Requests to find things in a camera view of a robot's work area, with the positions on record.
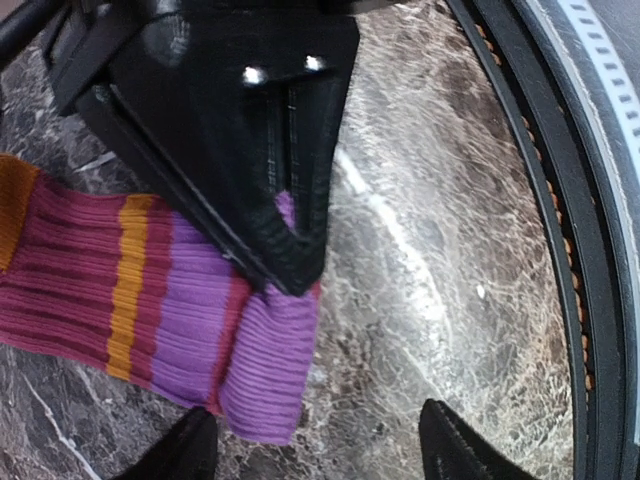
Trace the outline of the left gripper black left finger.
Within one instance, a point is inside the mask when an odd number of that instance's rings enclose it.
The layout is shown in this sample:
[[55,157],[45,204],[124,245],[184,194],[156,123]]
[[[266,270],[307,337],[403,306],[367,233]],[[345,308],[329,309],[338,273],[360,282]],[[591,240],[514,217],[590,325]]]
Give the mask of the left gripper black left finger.
[[126,471],[121,480],[214,479],[218,464],[216,417],[194,407]]

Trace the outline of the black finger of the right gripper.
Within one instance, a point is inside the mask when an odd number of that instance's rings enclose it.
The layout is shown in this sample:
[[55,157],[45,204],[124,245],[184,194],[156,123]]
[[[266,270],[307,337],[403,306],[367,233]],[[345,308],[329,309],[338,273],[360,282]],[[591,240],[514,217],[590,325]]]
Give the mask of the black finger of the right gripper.
[[315,9],[104,9],[77,107],[256,287],[300,296],[324,268],[358,43],[354,18]]

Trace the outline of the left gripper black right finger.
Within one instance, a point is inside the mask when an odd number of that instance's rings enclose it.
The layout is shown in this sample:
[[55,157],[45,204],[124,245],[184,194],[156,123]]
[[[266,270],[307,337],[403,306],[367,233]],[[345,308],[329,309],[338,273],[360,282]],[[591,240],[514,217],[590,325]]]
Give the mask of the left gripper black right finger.
[[425,401],[418,431],[427,480],[534,480],[441,400]]

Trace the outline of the maroon purple orange striped sock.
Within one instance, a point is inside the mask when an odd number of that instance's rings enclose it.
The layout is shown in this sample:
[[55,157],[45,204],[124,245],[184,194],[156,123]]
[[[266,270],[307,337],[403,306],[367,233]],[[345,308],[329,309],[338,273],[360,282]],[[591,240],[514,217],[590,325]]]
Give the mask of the maroon purple orange striped sock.
[[1,159],[1,340],[64,357],[288,444],[318,293],[257,289],[164,200],[72,191]]

